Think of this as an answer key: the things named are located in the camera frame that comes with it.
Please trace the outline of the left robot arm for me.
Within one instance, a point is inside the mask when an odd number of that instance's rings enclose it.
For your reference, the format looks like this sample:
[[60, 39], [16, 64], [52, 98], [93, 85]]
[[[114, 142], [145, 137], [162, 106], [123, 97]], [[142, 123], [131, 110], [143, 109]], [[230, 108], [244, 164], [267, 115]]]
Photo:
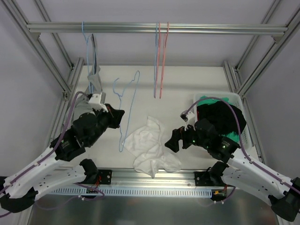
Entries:
[[71, 127], [54, 139], [46, 150], [20, 172], [2, 181], [0, 206], [10, 213], [21, 212], [46, 194], [73, 183], [91, 184], [98, 177], [98, 168], [91, 159], [51, 175], [56, 168], [86, 152], [108, 129], [120, 127], [124, 110], [106, 109], [83, 113]]

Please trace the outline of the black tank top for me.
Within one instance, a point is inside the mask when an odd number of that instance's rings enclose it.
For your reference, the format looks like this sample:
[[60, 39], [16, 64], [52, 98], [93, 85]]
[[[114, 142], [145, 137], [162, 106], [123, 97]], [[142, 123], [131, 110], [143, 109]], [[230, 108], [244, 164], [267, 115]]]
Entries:
[[242, 111], [223, 101], [205, 100], [197, 106], [195, 130], [215, 128], [215, 133], [227, 137], [236, 143], [240, 142], [239, 133], [243, 132], [246, 120]]

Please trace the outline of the black left arm base bracket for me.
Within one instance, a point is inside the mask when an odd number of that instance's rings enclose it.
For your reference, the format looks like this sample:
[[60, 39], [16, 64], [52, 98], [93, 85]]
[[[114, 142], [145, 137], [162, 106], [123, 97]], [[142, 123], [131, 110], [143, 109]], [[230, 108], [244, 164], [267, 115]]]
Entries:
[[112, 170], [98, 169], [91, 159], [84, 159], [79, 164], [84, 169], [85, 179], [81, 184], [110, 185]]

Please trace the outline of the pink wire hanger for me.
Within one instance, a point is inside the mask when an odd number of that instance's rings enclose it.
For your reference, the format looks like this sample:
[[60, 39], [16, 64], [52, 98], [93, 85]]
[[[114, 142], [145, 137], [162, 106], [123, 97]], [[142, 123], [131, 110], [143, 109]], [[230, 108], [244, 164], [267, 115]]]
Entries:
[[166, 33], [164, 34], [164, 41], [163, 41], [163, 59], [162, 59], [162, 70], [161, 70], [161, 82], [160, 82], [160, 92], [159, 98], [162, 98], [163, 94], [163, 81], [164, 81], [164, 74], [165, 74], [165, 59], [166, 59], [166, 46], [169, 34], [169, 22], [167, 23]]

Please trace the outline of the black right arm base bracket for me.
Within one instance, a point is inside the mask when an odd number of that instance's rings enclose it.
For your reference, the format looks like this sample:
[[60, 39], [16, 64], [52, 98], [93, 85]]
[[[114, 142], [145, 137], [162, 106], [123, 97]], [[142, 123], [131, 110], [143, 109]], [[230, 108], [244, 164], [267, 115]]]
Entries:
[[204, 172], [194, 172], [196, 187], [224, 187], [225, 183], [221, 177], [228, 164], [217, 161], [212, 167]]

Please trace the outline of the white tank top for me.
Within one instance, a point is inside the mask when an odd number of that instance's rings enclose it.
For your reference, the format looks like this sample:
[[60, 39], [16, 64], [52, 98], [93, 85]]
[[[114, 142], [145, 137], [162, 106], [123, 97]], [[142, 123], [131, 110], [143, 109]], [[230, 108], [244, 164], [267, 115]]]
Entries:
[[133, 169], [136, 172], [154, 178], [159, 169], [172, 173], [182, 168], [178, 157], [162, 144], [164, 132], [163, 123], [148, 116], [146, 125], [126, 138], [124, 147], [135, 157]]

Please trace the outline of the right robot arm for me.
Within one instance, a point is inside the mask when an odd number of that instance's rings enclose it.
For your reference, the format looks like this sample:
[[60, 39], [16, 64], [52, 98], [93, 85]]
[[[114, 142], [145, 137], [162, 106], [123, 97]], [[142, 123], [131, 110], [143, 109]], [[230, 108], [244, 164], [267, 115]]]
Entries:
[[172, 131], [165, 147], [173, 152], [198, 146], [217, 160], [209, 179], [215, 186], [222, 183], [239, 188], [268, 204], [282, 219], [293, 222], [300, 212], [300, 179], [284, 176], [251, 157], [231, 139], [217, 133], [207, 119]]

